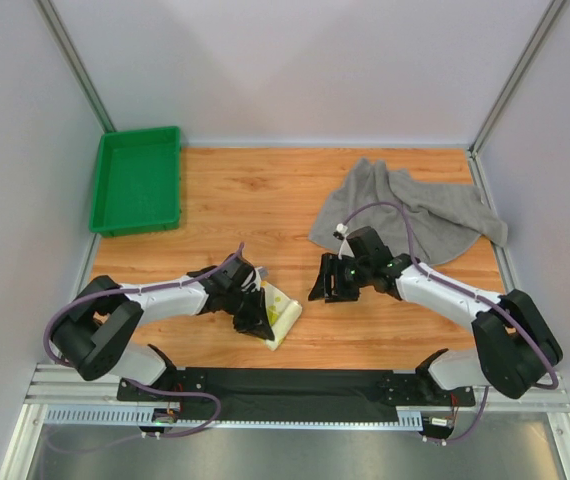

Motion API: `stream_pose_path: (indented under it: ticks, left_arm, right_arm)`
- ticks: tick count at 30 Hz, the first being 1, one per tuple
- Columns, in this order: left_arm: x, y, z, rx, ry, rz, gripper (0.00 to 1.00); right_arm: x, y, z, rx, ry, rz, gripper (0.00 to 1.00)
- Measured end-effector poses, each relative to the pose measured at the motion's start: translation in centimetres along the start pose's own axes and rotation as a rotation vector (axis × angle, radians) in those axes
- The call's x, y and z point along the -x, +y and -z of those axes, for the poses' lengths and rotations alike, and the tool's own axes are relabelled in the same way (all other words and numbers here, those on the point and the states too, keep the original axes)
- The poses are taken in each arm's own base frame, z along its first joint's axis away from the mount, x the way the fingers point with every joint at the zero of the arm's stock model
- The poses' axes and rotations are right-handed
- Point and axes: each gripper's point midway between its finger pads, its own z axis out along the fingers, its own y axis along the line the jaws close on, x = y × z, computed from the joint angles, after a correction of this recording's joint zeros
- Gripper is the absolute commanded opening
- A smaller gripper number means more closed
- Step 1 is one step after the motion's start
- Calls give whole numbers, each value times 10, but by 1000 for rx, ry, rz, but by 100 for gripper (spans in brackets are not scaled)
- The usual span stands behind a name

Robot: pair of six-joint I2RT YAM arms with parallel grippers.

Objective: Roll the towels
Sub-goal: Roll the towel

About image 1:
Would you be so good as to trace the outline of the yellow green patterned towel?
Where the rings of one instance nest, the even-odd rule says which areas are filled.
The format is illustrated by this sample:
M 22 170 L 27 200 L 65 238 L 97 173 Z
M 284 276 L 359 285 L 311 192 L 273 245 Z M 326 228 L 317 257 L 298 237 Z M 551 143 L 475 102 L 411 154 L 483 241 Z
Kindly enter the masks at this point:
M 265 340 L 264 343 L 275 351 L 301 316 L 303 307 L 271 283 L 262 281 L 261 286 L 265 291 L 267 317 L 274 334 L 273 340 Z

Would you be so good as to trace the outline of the grey towel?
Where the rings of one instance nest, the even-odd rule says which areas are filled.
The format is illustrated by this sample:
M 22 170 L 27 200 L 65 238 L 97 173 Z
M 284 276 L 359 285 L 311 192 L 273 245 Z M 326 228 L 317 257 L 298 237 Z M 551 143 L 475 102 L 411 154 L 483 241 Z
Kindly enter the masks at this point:
M 308 239 L 336 252 L 333 236 L 343 223 L 351 232 L 373 227 L 393 254 L 409 251 L 407 217 L 413 231 L 414 254 L 428 265 L 448 263 L 484 236 L 503 247 L 508 226 L 485 204 L 470 184 L 421 182 L 405 169 L 391 170 L 382 160 L 363 158 L 332 192 L 316 217 Z

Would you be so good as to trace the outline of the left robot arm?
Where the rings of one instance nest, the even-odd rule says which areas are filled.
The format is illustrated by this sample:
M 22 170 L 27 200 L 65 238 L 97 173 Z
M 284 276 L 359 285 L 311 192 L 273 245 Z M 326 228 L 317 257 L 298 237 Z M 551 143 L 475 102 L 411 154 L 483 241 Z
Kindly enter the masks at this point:
M 157 347 L 132 341 L 141 326 L 174 316 L 222 311 L 234 329 L 261 340 L 277 339 L 259 271 L 242 258 L 209 266 L 166 284 L 92 280 L 46 327 L 44 344 L 56 362 L 86 381 L 107 374 L 162 391 L 177 389 L 177 368 Z

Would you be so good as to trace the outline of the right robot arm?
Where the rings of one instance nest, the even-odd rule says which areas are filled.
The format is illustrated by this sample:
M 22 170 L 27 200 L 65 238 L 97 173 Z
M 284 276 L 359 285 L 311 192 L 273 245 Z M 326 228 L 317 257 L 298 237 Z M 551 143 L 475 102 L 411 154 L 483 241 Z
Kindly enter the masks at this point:
M 338 253 L 322 255 L 308 298 L 353 302 L 366 287 L 471 331 L 473 348 L 442 349 L 419 366 L 440 389 L 491 386 L 518 399 L 532 387 L 557 388 L 554 369 L 563 351 L 527 293 L 474 289 L 445 277 L 410 254 L 392 254 L 371 227 L 343 237 Z

